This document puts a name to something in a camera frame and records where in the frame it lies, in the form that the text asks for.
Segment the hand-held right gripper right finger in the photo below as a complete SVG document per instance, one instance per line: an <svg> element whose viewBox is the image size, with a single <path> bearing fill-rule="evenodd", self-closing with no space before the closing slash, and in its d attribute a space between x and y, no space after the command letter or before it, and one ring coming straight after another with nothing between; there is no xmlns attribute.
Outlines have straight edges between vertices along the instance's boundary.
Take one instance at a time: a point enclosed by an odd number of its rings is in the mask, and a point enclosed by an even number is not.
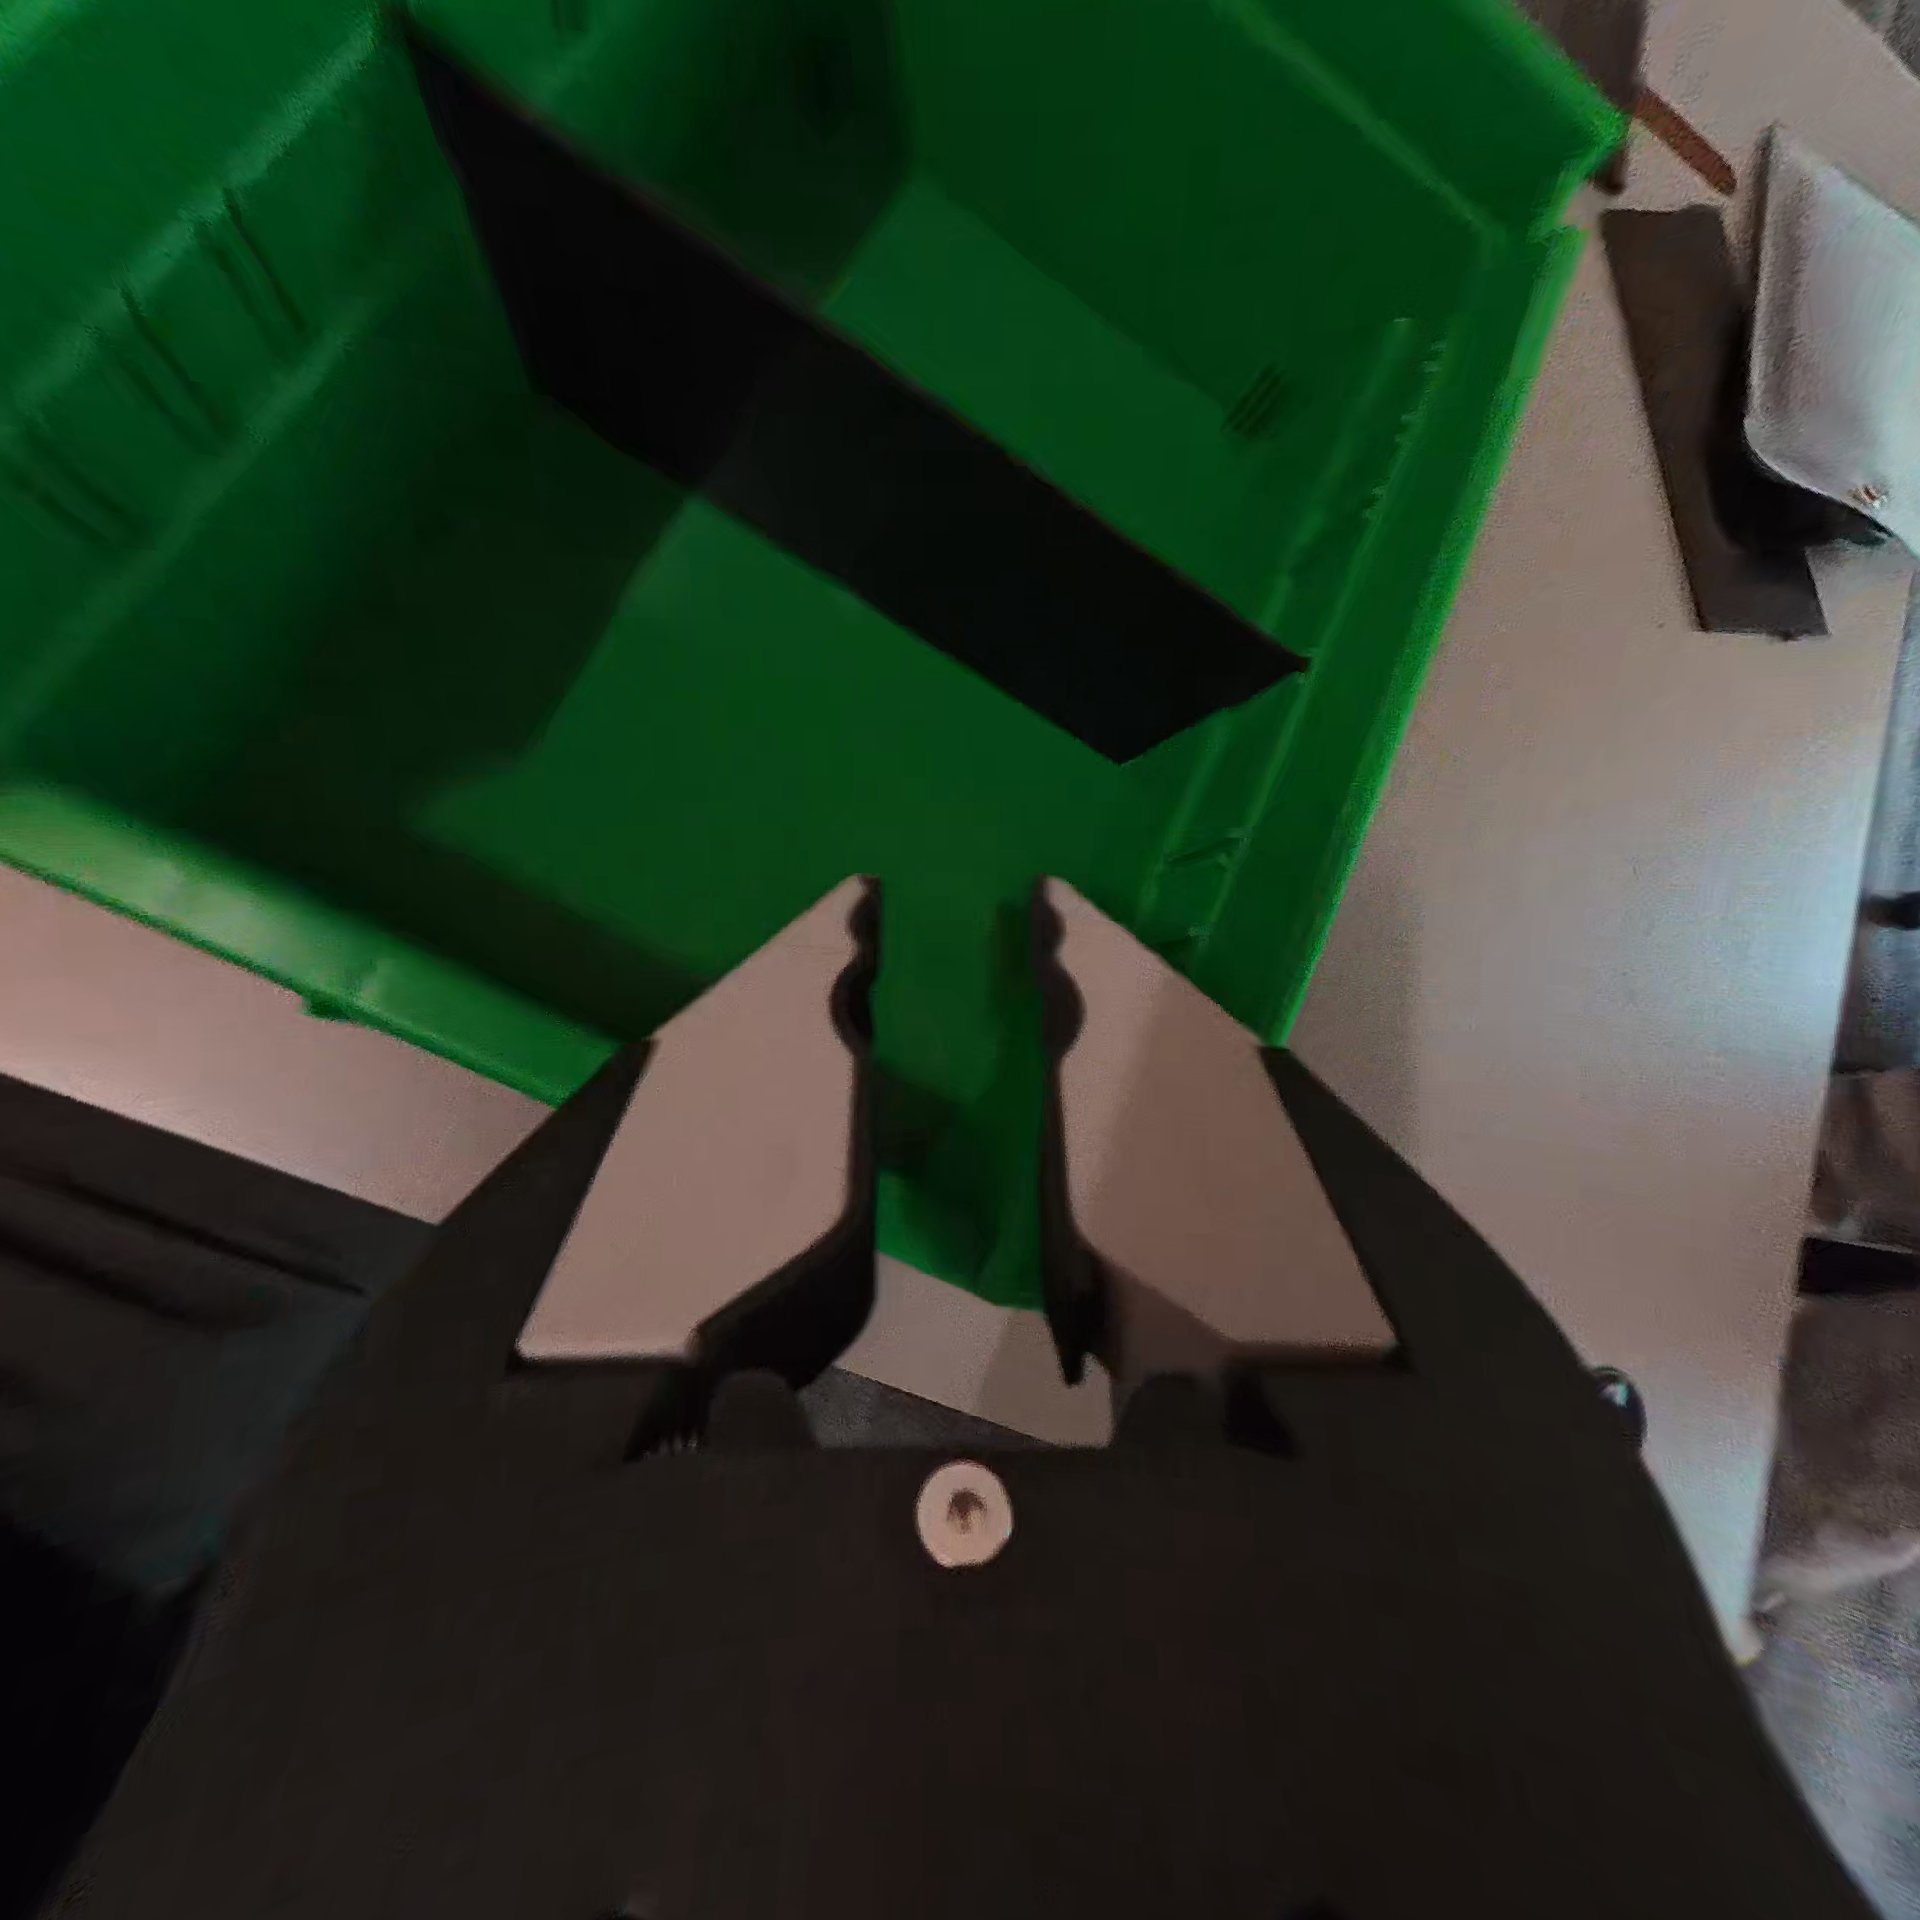
<svg viewBox="0 0 1920 1920"><path fill-rule="evenodd" d="M1115 1396L1369 1368L1394 1331L1267 1048L1061 879L1032 898L1040 1255L1055 1357Z"/></svg>

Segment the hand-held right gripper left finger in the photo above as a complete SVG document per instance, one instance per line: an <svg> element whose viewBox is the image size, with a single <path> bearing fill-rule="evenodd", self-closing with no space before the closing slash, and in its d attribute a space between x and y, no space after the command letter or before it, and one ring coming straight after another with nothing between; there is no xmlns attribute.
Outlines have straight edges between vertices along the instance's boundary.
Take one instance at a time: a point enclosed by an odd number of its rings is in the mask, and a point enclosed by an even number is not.
<svg viewBox="0 0 1920 1920"><path fill-rule="evenodd" d="M874 1302L878 938L844 879L650 1038L517 1359L802 1389L841 1357Z"/></svg>

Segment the green plastic bin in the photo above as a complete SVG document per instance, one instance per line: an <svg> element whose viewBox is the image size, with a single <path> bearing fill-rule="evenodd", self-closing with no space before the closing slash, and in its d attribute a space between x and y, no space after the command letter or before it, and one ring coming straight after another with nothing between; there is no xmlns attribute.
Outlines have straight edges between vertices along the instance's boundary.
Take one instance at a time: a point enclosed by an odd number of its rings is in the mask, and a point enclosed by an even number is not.
<svg viewBox="0 0 1920 1920"><path fill-rule="evenodd" d="M525 375L402 27L1307 673L1110 763ZM1041 1302L1023 909L1283 1043L1623 114L1520 6L5 6L5 864L543 1101L849 875Z"/></svg>

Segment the black bin divider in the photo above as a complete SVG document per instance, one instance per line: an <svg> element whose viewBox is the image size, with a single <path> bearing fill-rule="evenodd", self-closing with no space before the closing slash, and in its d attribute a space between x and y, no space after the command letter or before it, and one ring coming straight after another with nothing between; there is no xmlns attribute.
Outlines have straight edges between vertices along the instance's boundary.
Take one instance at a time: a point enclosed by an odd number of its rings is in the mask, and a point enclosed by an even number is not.
<svg viewBox="0 0 1920 1920"><path fill-rule="evenodd" d="M1212 591L402 27L534 391L1110 763L1307 673Z"/></svg>

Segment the black mat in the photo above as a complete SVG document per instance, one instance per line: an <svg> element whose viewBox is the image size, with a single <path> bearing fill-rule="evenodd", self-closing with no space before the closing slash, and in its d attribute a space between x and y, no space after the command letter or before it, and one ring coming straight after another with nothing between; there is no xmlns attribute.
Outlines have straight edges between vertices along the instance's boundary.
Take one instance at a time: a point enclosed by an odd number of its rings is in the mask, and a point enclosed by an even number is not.
<svg viewBox="0 0 1920 1920"><path fill-rule="evenodd" d="M1599 216L1676 557L1704 635L1828 632L1810 569L1832 508L1782 480L1745 435L1750 313L1722 217L1612 208Z"/></svg>

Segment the grey cushion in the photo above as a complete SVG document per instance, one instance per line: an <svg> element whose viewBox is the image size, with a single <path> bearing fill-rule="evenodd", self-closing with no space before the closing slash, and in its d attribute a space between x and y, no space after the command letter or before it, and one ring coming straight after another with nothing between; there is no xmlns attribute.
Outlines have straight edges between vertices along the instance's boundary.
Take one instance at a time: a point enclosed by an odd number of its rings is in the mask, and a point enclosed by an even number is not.
<svg viewBox="0 0 1920 1920"><path fill-rule="evenodd" d="M1916 226L1774 125L1742 438L1776 481L1916 553Z"/></svg>

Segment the brown chair leg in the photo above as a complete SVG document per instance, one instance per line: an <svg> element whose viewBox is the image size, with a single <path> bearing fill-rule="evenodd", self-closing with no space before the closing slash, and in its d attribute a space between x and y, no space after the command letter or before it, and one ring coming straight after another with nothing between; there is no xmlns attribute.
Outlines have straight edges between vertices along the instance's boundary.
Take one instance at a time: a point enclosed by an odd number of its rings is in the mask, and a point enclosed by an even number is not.
<svg viewBox="0 0 1920 1920"><path fill-rule="evenodd" d="M1738 174L1733 161L1722 156L1715 144L1692 125L1692 120L1669 105L1653 87L1641 86L1632 97L1630 119L1636 129L1646 130L1669 156L1673 156L1694 179L1699 179L1718 197L1738 194Z"/></svg>

